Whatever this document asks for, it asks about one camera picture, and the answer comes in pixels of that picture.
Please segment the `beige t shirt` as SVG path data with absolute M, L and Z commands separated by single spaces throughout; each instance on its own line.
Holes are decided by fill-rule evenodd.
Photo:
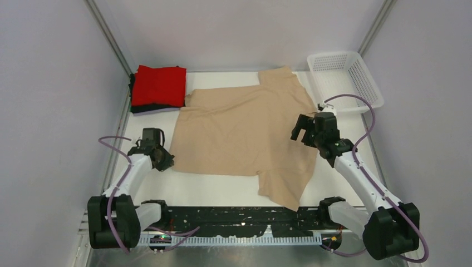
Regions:
M 255 86 L 195 89 L 174 128 L 173 169 L 204 175 L 257 176 L 261 196 L 297 211 L 317 150 L 291 140 L 300 115 L 315 106 L 287 67 L 260 71 Z

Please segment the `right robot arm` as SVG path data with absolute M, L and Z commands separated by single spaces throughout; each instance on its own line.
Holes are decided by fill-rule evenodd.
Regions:
M 356 145 L 340 137 L 336 115 L 320 112 L 314 116 L 300 114 L 291 132 L 297 140 L 314 147 L 329 165 L 341 174 L 360 198 L 365 212 L 342 198 L 320 202 L 318 222 L 324 228 L 340 224 L 358 235 L 369 255 L 382 260 L 414 251 L 420 246 L 420 213 L 413 203 L 404 203 L 381 185 L 362 161 Z

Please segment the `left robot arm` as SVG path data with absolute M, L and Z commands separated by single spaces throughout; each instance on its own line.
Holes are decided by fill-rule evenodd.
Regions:
M 123 156 L 127 164 L 117 181 L 88 200 L 89 241 L 94 249 L 122 249 L 128 253 L 138 245 L 144 230 L 152 226 L 165 230 L 170 225 L 164 200 L 148 200 L 136 206 L 133 198 L 152 170 L 163 172 L 173 166 L 174 156 L 165 149 L 165 134 L 159 128 L 144 128 L 128 152 L 108 144 L 107 139 L 101 137 L 99 143 Z

